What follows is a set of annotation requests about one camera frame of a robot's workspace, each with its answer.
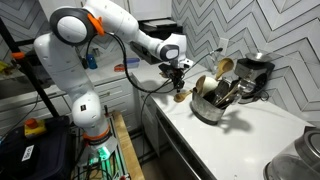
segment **red button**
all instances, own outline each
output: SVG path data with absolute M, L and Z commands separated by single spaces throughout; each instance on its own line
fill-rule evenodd
M 34 119 L 34 118 L 30 118 L 30 119 L 26 120 L 26 121 L 24 122 L 24 124 L 25 124 L 26 126 L 28 126 L 29 128 L 31 128 L 31 129 L 35 129 L 35 128 L 38 127 L 38 122 L 37 122 L 37 120 Z

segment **coffee grinder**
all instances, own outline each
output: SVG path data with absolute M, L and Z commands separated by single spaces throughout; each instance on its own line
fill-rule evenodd
M 239 59 L 234 73 L 239 76 L 238 81 L 251 85 L 250 91 L 241 93 L 240 104 L 257 101 L 261 97 L 261 91 L 267 84 L 274 64 L 272 59 L 262 53 L 248 53 L 246 58 Z

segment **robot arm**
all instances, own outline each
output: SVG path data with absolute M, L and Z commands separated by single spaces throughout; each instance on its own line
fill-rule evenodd
M 170 62 L 173 68 L 185 69 L 193 65 L 186 59 L 184 35 L 172 34 L 165 41 L 151 38 L 139 30 L 138 21 L 131 14 L 111 1 L 88 0 L 83 9 L 58 9 L 52 14 L 50 24 L 57 37 L 69 45 L 84 44 L 93 33 L 103 35 L 106 31 L 127 43 L 140 44 L 158 59 Z
M 106 148 L 110 153 L 116 140 L 110 136 L 99 97 L 73 46 L 87 43 L 96 33 L 112 32 L 123 41 L 137 42 L 154 56 L 170 62 L 170 67 L 180 72 L 178 78 L 174 77 L 174 84 L 181 81 L 183 69 L 193 65 L 185 56 L 184 35 L 173 34 L 165 41 L 151 38 L 139 30 L 132 15 L 108 0 L 87 0 L 82 9 L 60 8 L 51 15 L 50 24 L 53 33 L 35 40 L 36 53 L 55 84 L 68 93 L 73 102 L 74 123 L 85 130 L 85 138 L 96 150 Z

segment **wooden board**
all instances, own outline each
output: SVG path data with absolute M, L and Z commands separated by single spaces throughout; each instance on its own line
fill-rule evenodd
M 133 180 L 144 180 L 144 176 L 134 151 L 130 136 L 127 131 L 127 127 L 123 121 L 123 117 L 119 111 L 112 113 L 114 118 L 115 128 L 120 141 L 120 147 L 124 160 L 126 162 L 127 170 Z

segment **wall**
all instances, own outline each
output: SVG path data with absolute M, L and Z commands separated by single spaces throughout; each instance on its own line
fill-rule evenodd
M 172 17 L 188 35 L 187 56 L 193 60 L 216 49 L 220 37 L 229 39 L 226 56 L 235 61 L 248 52 L 272 52 L 276 67 L 266 87 L 270 102 L 320 125 L 319 4 L 319 0 L 174 0 Z M 202 65 L 212 67 L 210 57 Z
M 50 32 L 50 25 L 38 0 L 1 0 L 0 17 L 15 41 L 36 38 Z M 23 52 L 32 49 L 32 45 L 20 47 Z M 119 49 L 118 44 L 108 36 L 96 37 L 92 43 L 93 48 L 98 48 L 103 53 Z M 79 47 L 82 55 L 85 54 L 83 46 Z M 10 62 L 11 52 L 0 36 L 0 60 Z

